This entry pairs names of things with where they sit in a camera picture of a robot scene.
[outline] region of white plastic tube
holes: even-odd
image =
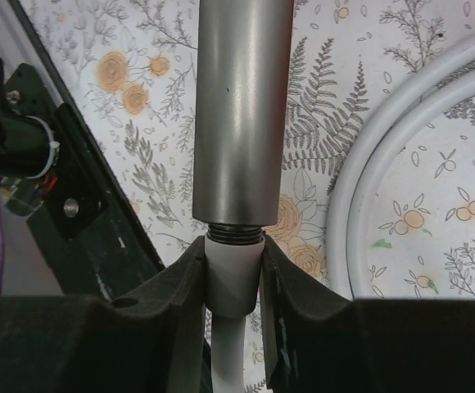
[[[243,393],[243,348],[245,318],[212,314],[212,390],[214,393]]]
[[[265,240],[230,246],[205,235],[206,307],[212,311],[214,393],[243,393],[245,317],[256,307]]]
[[[352,200],[346,236],[348,273],[354,297],[373,296],[367,264],[367,230],[381,179],[406,143],[458,102],[475,95],[475,71],[440,89],[409,112],[374,151]]]
[[[365,164],[403,112],[447,75],[473,60],[475,35],[453,46],[407,79],[373,113],[351,148],[332,193],[327,218],[328,276],[331,289],[339,295],[352,298],[346,258],[346,231],[352,197]]]

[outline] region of screw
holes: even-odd
[[[7,93],[7,100],[11,104],[15,105],[19,100],[21,99],[21,95],[17,90],[13,90],[9,93]]]
[[[79,213],[79,204],[74,198],[68,198],[63,205],[65,216],[73,219]]]

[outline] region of metal cylinder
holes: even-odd
[[[28,178],[50,158],[47,130],[37,120],[0,111],[0,177]]]
[[[201,0],[193,216],[278,219],[294,0]]]

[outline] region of floral wallpaper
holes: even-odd
[[[206,230],[192,219],[199,0],[21,2],[172,264]],[[475,32],[475,0],[296,0],[295,8],[279,221],[266,230],[326,284],[328,198],[346,154],[404,79]],[[404,147],[368,234],[375,296],[475,298],[475,97]],[[259,307],[244,350],[246,392],[266,391]]]

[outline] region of black foam padding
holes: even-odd
[[[275,393],[475,392],[475,301],[350,302],[271,238],[264,256],[265,367]]]
[[[170,379],[199,380],[203,244],[198,238],[112,305],[91,296],[0,298],[0,393],[165,392]],[[174,375],[177,364],[189,368]]]

